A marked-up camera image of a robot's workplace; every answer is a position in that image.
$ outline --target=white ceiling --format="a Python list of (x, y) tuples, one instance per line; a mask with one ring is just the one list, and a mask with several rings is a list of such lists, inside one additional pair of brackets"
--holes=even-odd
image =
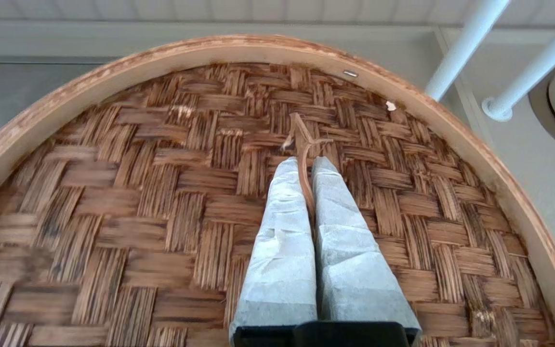
[[(476, 1), (0, 0), (0, 19), (461, 26)], [(555, 27), (555, 0), (513, 0), (498, 25)]]

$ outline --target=bamboo steamer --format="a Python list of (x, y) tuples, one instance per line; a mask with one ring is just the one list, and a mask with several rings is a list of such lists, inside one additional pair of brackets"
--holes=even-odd
[(333, 139), (310, 157), (424, 346), (555, 346), (555, 244), (489, 148), (374, 64), (250, 35), (112, 62), (0, 129), (0, 345), (227, 346), (291, 112)]

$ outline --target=woven bamboo mat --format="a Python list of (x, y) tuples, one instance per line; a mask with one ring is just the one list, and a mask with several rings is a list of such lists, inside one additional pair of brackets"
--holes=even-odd
[(216, 64), (89, 108), (0, 187), (0, 346), (227, 346), (271, 176), (299, 145), (280, 151), (291, 112), (333, 139), (310, 158), (342, 172), (423, 346), (555, 346), (491, 191), (385, 103), (304, 67)]

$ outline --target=wooden rim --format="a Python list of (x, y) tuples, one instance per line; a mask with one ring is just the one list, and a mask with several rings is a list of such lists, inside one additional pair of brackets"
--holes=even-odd
[[(332, 48), (286, 37), (234, 35), (166, 44), (101, 66), (43, 97), (0, 129), (0, 184), (24, 155), (86, 107), (141, 81), (215, 62), (303, 64), (383, 94), (429, 124), (495, 190), (520, 230), (542, 294), (555, 317), (555, 242), (506, 167), (444, 107), (383, 68)], [(344, 75), (351, 70), (358, 77)]]

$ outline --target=white paper fragment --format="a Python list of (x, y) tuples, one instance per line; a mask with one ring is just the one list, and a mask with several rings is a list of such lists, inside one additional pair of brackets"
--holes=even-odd
[(392, 103), (391, 101), (387, 101), (387, 110), (394, 111), (394, 110), (397, 110), (397, 107), (395, 107), (395, 104)]
[(342, 176), (324, 157), (312, 168), (321, 319), (397, 321), (421, 331)]
[(314, 244), (297, 159), (276, 169), (230, 336), (239, 326), (317, 320)]

